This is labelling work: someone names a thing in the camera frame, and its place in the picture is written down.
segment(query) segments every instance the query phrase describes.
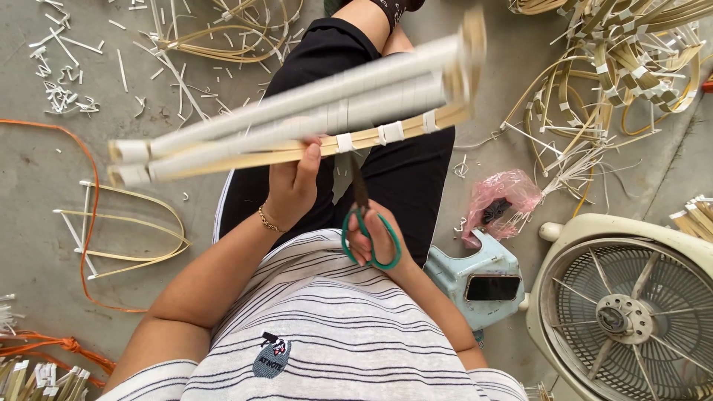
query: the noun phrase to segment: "fan grille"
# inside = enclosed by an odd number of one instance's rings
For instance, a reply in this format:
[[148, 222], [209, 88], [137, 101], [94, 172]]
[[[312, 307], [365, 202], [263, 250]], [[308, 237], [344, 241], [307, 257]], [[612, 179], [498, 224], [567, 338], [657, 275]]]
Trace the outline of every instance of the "fan grille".
[[[609, 335], [594, 321], [599, 301], [609, 295], [592, 253], [614, 294], [632, 294], [646, 264], [652, 257], [653, 267], [639, 300], [655, 315], [656, 335], [690, 359], [713, 369], [713, 286], [711, 279], [692, 263], [671, 250], [641, 240], [622, 238], [594, 240], [577, 245], [562, 254], [551, 265], [549, 278], [551, 302], [550, 325], [558, 326], [555, 342], [570, 349], [560, 355], [571, 370], [579, 370], [581, 380], [597, 391], [603, 384], [614, 400], [710, 400], [713, 399], [713, 375], [657, 340], [636, 345], [653, 386], [650, 389], [631, 344], [614, 341], [594, 381], [586, 374], [595, 364]], [[558, 285], [552, 278], [561, 280]], [[656, 315], [673, 310], [694, 309], [688, 313]], [[579, 325], [571, 323], [593, 322]]]

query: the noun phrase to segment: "striped shirt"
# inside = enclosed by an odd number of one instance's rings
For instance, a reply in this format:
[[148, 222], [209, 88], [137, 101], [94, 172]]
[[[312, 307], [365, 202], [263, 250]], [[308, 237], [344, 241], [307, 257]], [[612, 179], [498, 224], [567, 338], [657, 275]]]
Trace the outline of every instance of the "striped shirt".
[[202, 362], [148, 367], [100, 400], [527, 401], [504, 372], [466, 372], [435, 322], [350, 261], [340, 235], [306, 233], [265, 256]]

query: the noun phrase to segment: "white fan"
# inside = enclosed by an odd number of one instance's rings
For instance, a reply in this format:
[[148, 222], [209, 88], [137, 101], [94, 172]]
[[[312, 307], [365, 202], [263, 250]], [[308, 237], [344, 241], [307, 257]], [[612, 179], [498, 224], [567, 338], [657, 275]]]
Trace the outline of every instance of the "white fan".
[[713, 400], [713, 244], [597, 214], [540, 236], [528, 331], [585, 401]]

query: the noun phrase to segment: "scissors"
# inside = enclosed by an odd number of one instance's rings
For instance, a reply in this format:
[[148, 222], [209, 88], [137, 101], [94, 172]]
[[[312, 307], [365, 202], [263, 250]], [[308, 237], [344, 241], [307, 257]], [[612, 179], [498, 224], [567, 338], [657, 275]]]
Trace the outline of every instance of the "scissors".
[[[354, 258], [354, 255], [352, 255], [352, 252], [347, 246], [349, 218], [352, 215], [356, 215], [356, 221], [359, 222], [359, 229], [361, 230], [361, 233], [364, 234], [364, 236], [366, 236], [369, 240], [371, 240], [371, 235], [369, 234], [369, 231], [366, 229], [366, 225], [364, 224], [364, 215], [366, 215], [366, 212], [369, 210], [369, 191], [366, 188], [366, 183], [364, 182], [364, 178], [361, 176], [361, 170], [359, 169], [359, 164], [357, 163], [357, 160], [354, 155], [352, 155], [351, 157], [351, 163], [352, 185], [354, 187], [354, 200], [356, 201], [356, 209], [351, 209], [349, 213], [347, 213], [347, 216], [344, 218], [344, 223], [342, 223], [342, 248], [344, 249], [344, 253], [349, 256], [349, 259], [351, 259], [352, 262], [357, 263], [357, 260]], [[381, 219], [381, 222], [384, 224], [386, 230], [391, 236], [391, 240], [394, 242], [394, 246], [396, 246], [396, 255], [394, 256], [394, 259], [391, 261], [391, 263], [389, 263], [388, 265], [383, 265], [379, 263], [378, 260], [376, 260], [374, 244], [372, 243], [371, 261], [369, 261], [369, 263], [382, 270], [388, 270], [394, 268], [394, 266], [396, 266], [401, 260], [401, 243], [399, 242], [399, 237], [396, 235], [396, 231], [394, 231], [394, 228], [391, 227], [391, 224], [389, 224], [389, 222], [384, 218], [384, 216], [382, 216], [381, 214], [377, 214], [377, 216]]]

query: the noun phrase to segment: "shirt logo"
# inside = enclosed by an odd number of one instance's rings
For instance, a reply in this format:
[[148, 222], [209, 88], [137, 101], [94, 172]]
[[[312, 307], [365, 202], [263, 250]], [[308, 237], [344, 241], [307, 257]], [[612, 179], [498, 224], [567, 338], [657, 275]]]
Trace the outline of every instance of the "shirt logo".
[[255, 377], [272, 379], [282, 373], [287, 366], [292, 341], [284, 341], [268, 332], [264, 332], [262, 338], [265, 341], [260, 345], [262, 349], [252, 363], [252, 372]]

